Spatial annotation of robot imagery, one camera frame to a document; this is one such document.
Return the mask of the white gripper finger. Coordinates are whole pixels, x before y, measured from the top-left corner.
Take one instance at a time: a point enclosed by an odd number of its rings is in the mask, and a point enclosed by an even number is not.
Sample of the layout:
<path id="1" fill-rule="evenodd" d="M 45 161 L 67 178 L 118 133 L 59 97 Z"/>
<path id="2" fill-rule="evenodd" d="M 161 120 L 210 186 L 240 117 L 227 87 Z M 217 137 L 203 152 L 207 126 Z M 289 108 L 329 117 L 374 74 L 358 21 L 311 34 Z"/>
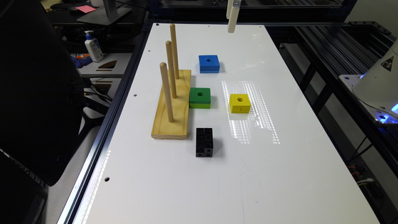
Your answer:
<path id="1" fill-rule="evenodd" d="M 233 0 L 233 7 L 231 10 L 231 15 L 228 20 L 228 33 L 234 33 L 236 28 L 236 23 L 238 20 L 239 10 L 241 7 L 241 0 Z"/>
<path id="2" fill-rule="evenodd" d="M 228 0 L 227 12 L 226 12 L 227 19 L 230 18 L 232 7 L 233 7 L 233 0 Z"/>

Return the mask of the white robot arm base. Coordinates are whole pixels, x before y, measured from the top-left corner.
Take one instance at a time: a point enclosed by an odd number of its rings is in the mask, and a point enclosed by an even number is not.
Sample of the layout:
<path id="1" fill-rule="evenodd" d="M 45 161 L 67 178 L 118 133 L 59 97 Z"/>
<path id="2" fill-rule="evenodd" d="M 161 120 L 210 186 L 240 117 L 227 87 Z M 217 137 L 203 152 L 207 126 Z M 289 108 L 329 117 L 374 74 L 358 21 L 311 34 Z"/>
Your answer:
<path id="1" fill-rule="evenodd" d="M 339 79 L 376 124 L 397 125 L 397 42 L 366 73 Z"/>

